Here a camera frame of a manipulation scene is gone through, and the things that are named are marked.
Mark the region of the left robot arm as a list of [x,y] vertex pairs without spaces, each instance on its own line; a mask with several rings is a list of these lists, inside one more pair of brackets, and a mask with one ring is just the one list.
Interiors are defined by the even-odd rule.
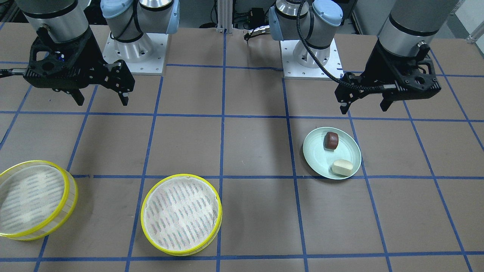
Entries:
[[324,67],[344,12],[332,0],[277,0],[268,10],[275,41],[297,41],[296,60],[318,68],[338,84],[334,94],[346,114],[358,99],[381,94],[387,111],[398,100],[429,99],[441,91],[429,57],[430,43],[456,0],[397,0],[380,31],[365,70],[341,79]]

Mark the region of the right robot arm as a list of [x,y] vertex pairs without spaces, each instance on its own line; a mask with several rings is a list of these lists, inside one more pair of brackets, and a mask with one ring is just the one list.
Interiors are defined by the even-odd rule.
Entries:
[[82,88],[97,84],[119,95],[126,106],[135,79],[128,63],[154,54],[149,33],[173,34],[179,26],[178,0],[102,0],[100,9],[114,42],[116,61],[107,62],[77,0],[17,0],[36,31],[24,69],[2,70],[1,77],[21,75],[36,88],[64,92],[83,105]]

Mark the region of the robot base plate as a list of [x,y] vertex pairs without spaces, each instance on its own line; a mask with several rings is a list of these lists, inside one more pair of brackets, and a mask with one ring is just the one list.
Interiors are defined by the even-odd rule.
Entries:
[[108,63],[124,60],[133,75],[162,76],[170,37],[169,34],[145,33],[131,43],[121,43],[109,37],[102,54]]
[[[280,41],[279,44],[284,79],[331,80],[300,41]],[[343,76],[344,72],[334,39],[329,48],[312,49],[312,52],[332,76],[338,79]]]

